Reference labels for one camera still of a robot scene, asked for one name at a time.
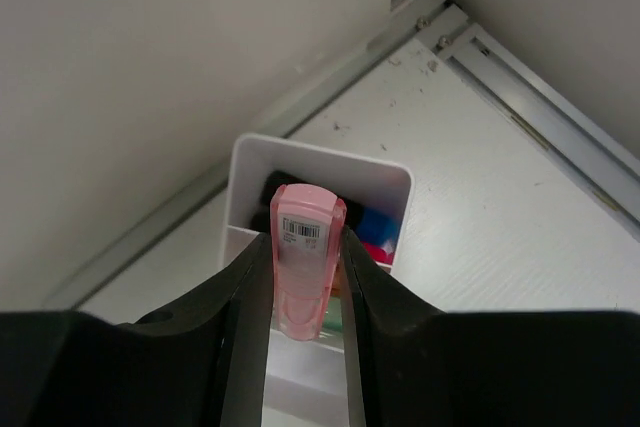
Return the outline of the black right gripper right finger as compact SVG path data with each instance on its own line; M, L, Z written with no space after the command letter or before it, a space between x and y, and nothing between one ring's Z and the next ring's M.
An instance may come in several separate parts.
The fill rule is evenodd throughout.
M638 424L636 313L447 313L385 273L350 230L341 260L351 425Z

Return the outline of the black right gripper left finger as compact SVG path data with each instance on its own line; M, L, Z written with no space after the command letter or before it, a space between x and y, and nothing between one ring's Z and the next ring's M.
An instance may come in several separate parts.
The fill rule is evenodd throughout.
M257 426L274 278L257 236L227 267L134 323L79 311L1 317L5 426Z

